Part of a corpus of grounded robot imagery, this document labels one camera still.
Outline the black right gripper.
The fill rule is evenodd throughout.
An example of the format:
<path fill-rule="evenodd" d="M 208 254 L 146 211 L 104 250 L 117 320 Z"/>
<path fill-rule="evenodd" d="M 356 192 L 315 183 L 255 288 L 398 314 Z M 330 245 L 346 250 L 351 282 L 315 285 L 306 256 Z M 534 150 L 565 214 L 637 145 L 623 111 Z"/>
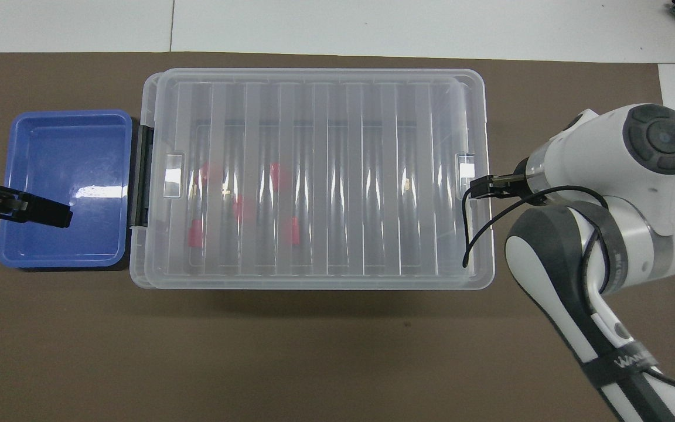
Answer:
<path fill-rule="evenodd" d="M 527 180 L 527 161 L 520 161 L 508 175 L 486 175 L 471 181 L 471 199 L 525 198 L 534 193 Z"/>

